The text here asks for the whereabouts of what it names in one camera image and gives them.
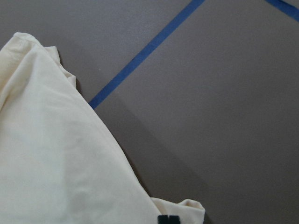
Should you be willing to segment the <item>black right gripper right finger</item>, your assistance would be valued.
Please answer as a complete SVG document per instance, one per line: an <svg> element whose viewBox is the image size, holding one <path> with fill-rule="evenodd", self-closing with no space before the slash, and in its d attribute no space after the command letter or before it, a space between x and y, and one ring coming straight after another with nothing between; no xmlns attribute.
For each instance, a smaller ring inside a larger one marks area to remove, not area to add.
<svg viewBox="0 0 299 224"><path fill-rule="evenodd" d="M180 224L180 217L176 215L170 215L170 224Z"/></svg>

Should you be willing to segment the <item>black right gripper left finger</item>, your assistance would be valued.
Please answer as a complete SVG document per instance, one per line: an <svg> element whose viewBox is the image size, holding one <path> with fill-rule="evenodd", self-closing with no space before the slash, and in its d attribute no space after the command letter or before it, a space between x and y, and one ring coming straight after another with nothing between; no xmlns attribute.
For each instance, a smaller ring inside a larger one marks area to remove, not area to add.
<svg viewBox="0 0 299 224"><path fill-rule="evenodd" d="M157 217L158 224L169 224L169 216L168 215L159 215Z"/></svg>

